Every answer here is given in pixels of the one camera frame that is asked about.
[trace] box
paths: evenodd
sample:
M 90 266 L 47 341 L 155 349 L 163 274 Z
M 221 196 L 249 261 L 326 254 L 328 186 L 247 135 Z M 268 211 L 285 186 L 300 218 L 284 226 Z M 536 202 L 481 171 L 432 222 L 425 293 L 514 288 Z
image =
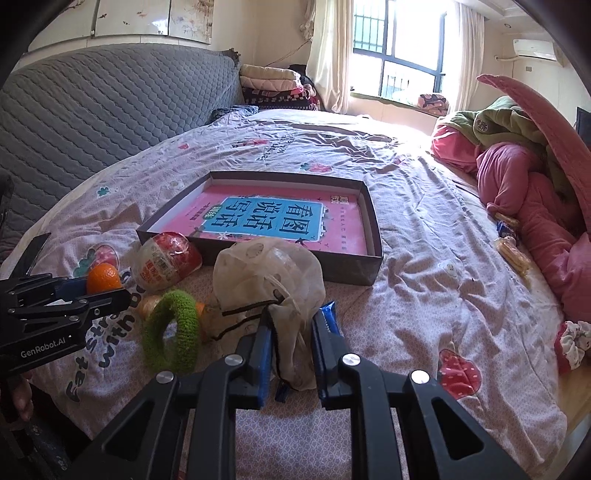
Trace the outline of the box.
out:
M 213 265 L 236 241 L 280 236 L 308 248 L 324 280 L 373 285 L 383 260 L 365 183 L 310 174 L 212 171 L 170 200 L 137 230 L 142 244 L 182 233 Z

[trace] tangerine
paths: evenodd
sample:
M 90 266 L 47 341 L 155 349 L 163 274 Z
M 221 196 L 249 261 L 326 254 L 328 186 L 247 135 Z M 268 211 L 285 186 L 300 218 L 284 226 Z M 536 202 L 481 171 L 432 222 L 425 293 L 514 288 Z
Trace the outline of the tangerine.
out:
M 86 279 L 86 294 L 94 295 L 103 291 L 122 288 L 119 272 L 108 263 L 99 263 L 88 274 Z

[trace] gray quilted headboard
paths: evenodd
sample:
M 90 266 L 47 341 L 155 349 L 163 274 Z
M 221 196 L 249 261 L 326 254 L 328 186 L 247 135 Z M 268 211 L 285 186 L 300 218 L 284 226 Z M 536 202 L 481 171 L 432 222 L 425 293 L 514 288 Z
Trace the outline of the gray quilted headboard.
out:
M 11 74 L 0 90 L 0 172 L 15 189 L 0 262 L 84 180 L 243 103 L 238 58 L 233 50 L 108 45 Z

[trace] window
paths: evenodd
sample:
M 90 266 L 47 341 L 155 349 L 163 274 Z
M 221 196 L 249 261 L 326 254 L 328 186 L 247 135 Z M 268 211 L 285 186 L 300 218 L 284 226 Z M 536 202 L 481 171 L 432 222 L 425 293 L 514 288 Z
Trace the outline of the window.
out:
M 446 2 L 355 0 L 352 90 L 401 100 L 407 90 L 441 92 Z

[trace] green fuzzy ring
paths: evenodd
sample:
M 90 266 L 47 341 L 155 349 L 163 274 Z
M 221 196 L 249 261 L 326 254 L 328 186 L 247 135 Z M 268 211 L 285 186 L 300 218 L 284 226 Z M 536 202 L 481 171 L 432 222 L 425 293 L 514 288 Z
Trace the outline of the green fuzzy ring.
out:
M 172 361 L 164 356 L 162 335 L 170 322 L 176 320 L 176 345 Z M 176 374 L 193 372 L 201 344 L 199 317 L 195 300 L 181 290 L 165 293 L 147 321 L 144 322 L 142 343 L 145 361 L 153 373 L 170 370 Z

